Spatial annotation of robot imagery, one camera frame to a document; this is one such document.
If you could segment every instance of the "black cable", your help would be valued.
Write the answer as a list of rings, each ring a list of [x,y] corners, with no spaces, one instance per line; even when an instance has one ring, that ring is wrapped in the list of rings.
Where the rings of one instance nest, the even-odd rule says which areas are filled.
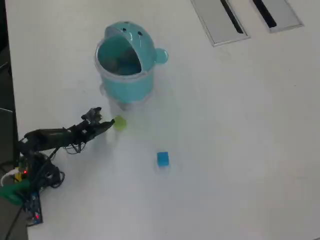
[[[15,217],[14,217],[14,219],[13,219],[13,221],[12,221],[10,227],[9,227],[9,230],[8,230],[8,232],[7,232],[6,235],[5,235],[5,240],[8,240],[8,239],[9,239],[9,237],[10,237],[10,235],[11,235],[11,232],[12,232],[12,230],[14,229],[14,226],[16,225],[17,220],[18,220],[18,218],[19,218],[19,215],[20,215],[20,213],[21,213],[21,211],[22,211],[23,208],[24,208],[24,205],[22,205],[22,206],[19,208],[18,212],[16,213],[16,215],[15,215]]]
[[[2,65],[0,66],[0,72],[1,72],[2,70],[4,70],[5,68],[7,68],[8,66],[9,66],[9,63],[8,63],[8,62],[2,64]]]
[[[55,185],[51,185],[50,187],[52,187],[53,189],[56,189],[58,187],[61,186],[61,184],[64,182],[65,180],[65,176],[66,174],[63,172],[63,171],[60,171],[60,174],[62,175],[62,178],[61,178],[61,181],[58,183],[58,184],[55,184]]]
[[[55,154],[52,156],[52,158],[51,158],[51,162],[52,162],[53,160],[55,160],[56,155],[57,155],[57,153],[55,153]]]
[[[30,184],[33,188],[34,184],[38,181],[38,178],[41,176],[42,171],[45,169],[48,163],[51,163],[51,158],[57,153],[60,147],[57,147],[51,154],[50,156],[46,159],[45,163],[42,165],[42,167],[39,169],[39,171],[36,173],[34,180]]]
[[[73,144],[70,144],[69,146],[65,146],[65,147],[63,147],[63,148],[64,148],[64,150],[65,150],[68,154],[70,154],[70,155],[76,155],[76,154],[81,153],[81,152],[85,149],[86,144],[87,144],[87,143],[84,142],[84,144],[83,144],[83,146],[82,146],[82,143],[80,143],[80,144],[78,145],[78,149],[77,149]]]

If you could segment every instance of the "white table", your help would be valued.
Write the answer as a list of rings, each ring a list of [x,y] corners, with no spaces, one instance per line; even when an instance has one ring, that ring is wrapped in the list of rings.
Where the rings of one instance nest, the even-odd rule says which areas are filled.
[[[320,2],[290,0],[305,27],[276,34],[231,3],[251,39],[213,48],[189,0],[6,1],[20,138],[116,114],[93,62],[107,25],[136,22],[169,52],[126,131],[58,152],[65,181],[42,194],[30,240],[320,236]]]

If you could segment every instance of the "teal container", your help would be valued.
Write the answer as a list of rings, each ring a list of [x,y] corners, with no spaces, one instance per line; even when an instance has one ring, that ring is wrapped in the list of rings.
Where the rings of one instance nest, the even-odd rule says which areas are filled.
[[[147,99],[154,88],[154,66],[167,60],[168,53],[155,48],[150,35],[128,21],[108,26],[94,54],[104,89],[119,104]]]

